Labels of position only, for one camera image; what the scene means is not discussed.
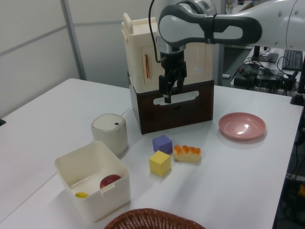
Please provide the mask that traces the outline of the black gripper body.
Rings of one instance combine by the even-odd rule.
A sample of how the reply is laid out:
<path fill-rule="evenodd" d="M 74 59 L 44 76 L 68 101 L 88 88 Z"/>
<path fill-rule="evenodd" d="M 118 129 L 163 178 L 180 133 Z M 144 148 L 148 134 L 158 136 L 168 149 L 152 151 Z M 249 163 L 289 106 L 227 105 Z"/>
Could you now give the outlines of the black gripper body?
<path fill-rule="evenodd" d="M 160 52 L 161 66 L 165 74 L 171 71 L 181 71 L 186 74 L 186 62 L 184 61 L 184 51 L 174 53 Z"/>

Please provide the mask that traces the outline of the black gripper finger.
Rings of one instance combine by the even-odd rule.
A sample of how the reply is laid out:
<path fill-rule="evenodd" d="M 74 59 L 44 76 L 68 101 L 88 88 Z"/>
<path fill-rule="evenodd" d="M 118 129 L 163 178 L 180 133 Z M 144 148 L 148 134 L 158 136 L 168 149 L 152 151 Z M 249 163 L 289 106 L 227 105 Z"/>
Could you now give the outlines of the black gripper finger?
<path fill-rule="evenodd" d="M 187 77 L 187 68 L 186 68 L 186 62 L 183 63 L 183 66 L 180 67 L 177 70 L 177 92 L 182 93 L 183 92 L 183 84 L 184 80 Z"/>
<path fill-rule="evenodd" d="M 171 90 L 173 87 L 173 73 L 172 71 L 165 72 L 164 75 L 159 76 L 159 92 L 163 94 L 164 101 L 167 104 L 170 104 L 171 99 Z"/>

